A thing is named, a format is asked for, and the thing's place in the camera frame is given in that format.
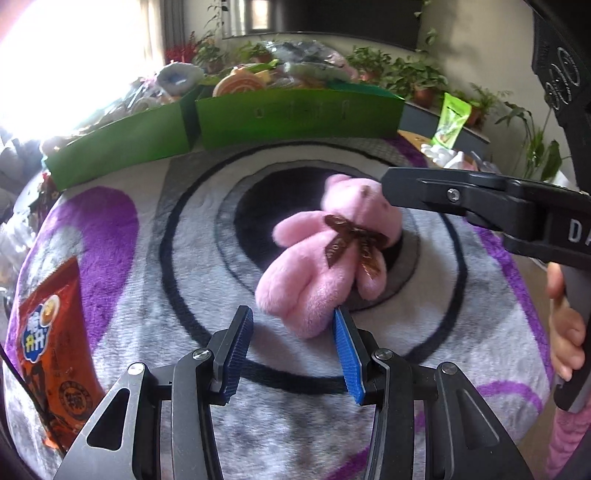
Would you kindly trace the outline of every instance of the teddy bear's arm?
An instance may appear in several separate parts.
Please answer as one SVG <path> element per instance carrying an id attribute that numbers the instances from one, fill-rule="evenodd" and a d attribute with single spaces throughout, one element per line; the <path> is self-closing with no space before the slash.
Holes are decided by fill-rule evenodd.
<path id="1" fill-rule="evenodd" d="M 382 252 L 375 247 L 374 255 L 378 260 L 379 274 L 376 277 L 371 278 L 363 269 L 363 266 L 359 264 L 355 275 L 357 291 L 359 292 L 359 295 L 361 295 L 361 298 L 367 301 L 377 299 L 386 288 L 387 274 L 384 256 L 382 255 Z"/>
<path id="2" fill-rule="evenodd" d="M 325 215 L 322 210 L 296 213 L 275 225 L 273 241 L 280 247 L 291 247 L 320 232 L 325 225 Z"/>

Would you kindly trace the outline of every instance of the orange snack bag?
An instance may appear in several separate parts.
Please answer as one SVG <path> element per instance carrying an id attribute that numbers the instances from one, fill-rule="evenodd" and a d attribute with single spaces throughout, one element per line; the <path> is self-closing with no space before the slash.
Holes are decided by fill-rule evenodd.
<path id="1" fill-rule="evenodd" d="M 80 271 L 72 257 L 19 306 L 17 356 L 56 438 L 68 450 L 105 396 L 90 355 L 80 297 Z"/>

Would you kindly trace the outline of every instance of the television screen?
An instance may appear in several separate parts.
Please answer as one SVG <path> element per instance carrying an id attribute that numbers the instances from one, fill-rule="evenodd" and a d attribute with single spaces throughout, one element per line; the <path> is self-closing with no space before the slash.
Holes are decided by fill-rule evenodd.
<path id="1" fill-rule="evenodd" d="M 224 0 L 223 33 L 342 35 L 414 50 L 421 7 L 421 0 Z"/>

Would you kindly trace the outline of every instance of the purple pattern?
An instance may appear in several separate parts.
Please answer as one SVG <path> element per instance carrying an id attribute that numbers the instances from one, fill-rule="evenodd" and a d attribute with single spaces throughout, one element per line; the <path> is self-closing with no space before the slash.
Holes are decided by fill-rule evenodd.
<path id="1" fill-rule="evenodd" d="M 402 155 L 404 155 L 413 167 L 427 167 L 427 159 L 425 158 L 425 156 L 422 153 L 420 153 L 419 150 L 417 150 L 415 146 L 402 135 L 399 134 L 395 138 L 388 138 L 386 142 L 388 142 L 390 145 L 396 148 L 396 150 L 398 150 Z"/>
<path id="2" fill-rule="evenodd" d="M 494 233 L 484 228 L 475 226 L 474 230 L 480 237 L 480 241 L 484 246 L 486 252 L 495 260 L 499 262 L 503 275 L 505 276 L 507 283 L 511 286 L 513 293 L 515 294 L 519 305 L 525 313 L 527 323 L 530 326 L 531 333 L 534 335 L 535 341 L 538 344 L 538 350 L 540 351 L 540 357 L 544 364 L 546 376 L 548 377 L 548 383 L 552 383 L 552 377 L 554 370 L 550 363 L 550 346 L 546 338 L 544 328 L 540 323 L 538 314 L 535 311 L 533 302 L 527 288 L 521 278 L 521 274 L 513 262 L 511 256 L 503 248 L 501 239 L 499 239 Z"/>
<path id="3" fill-rule="evenodd" d="M 511 381 L 495 381 L 486 385 L 476 387 L 483 397 L 494 397 L 501 394 L 516 394 L 521 396 L 526 402 L 531 403 L 538 414 L 542 411 L 543 404 L 541 398 L 527 385 Z M 415 432 L 420 432 L 425 428 L 425 414 L 418 413 L 414 417 Z M 347 460 L 347 462 L 336 469 L 325 480 L 349 480 L 357 473 L 363 471 L 368 463 L 369 445 L 361 452 L 356 453 Z"/>
<path id="4" fill-rule="evenodd" d="M 86 190 L 52 210 L 21 268 L 16 299 L 21 300 L 19 285 L 26 278 L 31 259 L 56 231 L 67 226 L 82 235 L 80 292 L 90 348 L 94 350 L 109 326 L 131 270 L 138 214 L 129 196 L 107 187 Z M 7 354 L 15 365 L 17 317 L 17 308 L 13 308 L 6 342 Z"/>

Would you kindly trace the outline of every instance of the green box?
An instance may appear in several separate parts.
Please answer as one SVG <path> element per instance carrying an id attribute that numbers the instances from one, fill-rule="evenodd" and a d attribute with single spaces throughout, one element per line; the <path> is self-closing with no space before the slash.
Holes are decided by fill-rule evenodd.
<path id="1" fill-rule="evenodd" d="M 206 149 L 320 137 L 393 138 L 404 99 L 345 90 L 268 89 L 196 101 Z"/>
<path id="2" fill-rule="evenodd" d="M 68 189 L 113 171 L 191 151 L 199 136 L 198 86 L 178 102 L 122 118 L 46 158 L 57 188 Z"/>

